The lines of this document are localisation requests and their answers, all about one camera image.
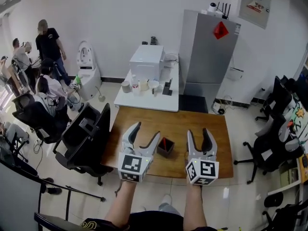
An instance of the toilet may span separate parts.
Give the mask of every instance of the toilet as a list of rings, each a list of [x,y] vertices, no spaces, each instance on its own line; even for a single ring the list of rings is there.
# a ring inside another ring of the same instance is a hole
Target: toilet
[[[77,55],[77,65],[79,67],[78,76],[81,80],[79,94],[85,101],[93,98],[101,87],[101,73],[98,69],[93,48],[86,41],[79,45]]]

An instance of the shoe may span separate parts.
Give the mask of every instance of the shoe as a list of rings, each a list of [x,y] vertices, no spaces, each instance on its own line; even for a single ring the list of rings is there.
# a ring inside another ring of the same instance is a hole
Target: shoe
[[[166,194],[166,195],[163,197],[163,200],[162,200],[162,203],[161,203],[161,204],[164,204],[164,203],[171,205],[171,203],[172,203],[172,198],[171,198],[171,196],[170,196],[169,194]]]
[[[47,188],[47,192],[52,195],[60,195],[62,193],[62,189],[58,187]]]
[[[146,209],[143,206],[140,206],[135,213],[145,212]]]
[[[81,103],[81,107],[80,107],[80,109],[78,110],[79,113],[82,111],[82,109],[83,109],[84,106],[85,106],[85,103]]]
[[[43,179],[43,180],[48,181],[48,182],[50,182],[50,183],[54,183],[53,178],[45,178],[45,179]]]

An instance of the hand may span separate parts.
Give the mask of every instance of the hand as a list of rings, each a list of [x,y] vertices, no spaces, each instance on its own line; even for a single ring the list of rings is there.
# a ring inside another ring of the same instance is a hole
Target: hand
[[[62,53],[62,57],[63,57],[63,60],[65,61],[65,60],[66,60],[66,54],[65,54],[65,52]]]

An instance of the gray refrigerator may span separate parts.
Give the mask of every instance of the gray refrigerator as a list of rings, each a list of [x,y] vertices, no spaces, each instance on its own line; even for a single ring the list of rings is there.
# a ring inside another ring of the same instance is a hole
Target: gray refrigerator
[[[240,28],[240,24],[229,20],[184,11],[179,51],[180,94],[205,97],[207,109],[211,109],[227,72]]]

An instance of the bottle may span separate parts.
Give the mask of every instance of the bottle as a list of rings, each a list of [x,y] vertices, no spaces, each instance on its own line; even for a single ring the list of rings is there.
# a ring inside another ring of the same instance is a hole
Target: bottle
[[[136,75],[132,76],[131,87],[133,89],[134,96],[139,96],[140,90],[139,90],[139,83],[138,83],[138,79],[137,79]]]
[[[81,89],[81,79],[79,78],[78,75],[76,75],[75,77],[75,82],[78,85],[78,89],[80,90]]]
[[[79,78],[78,75],[76,75],[75,81],[76,81],[76,84],[77,84],[77,85],[80,85],[80,84],[81,84],[81,80],[80,80],[80,78]]]

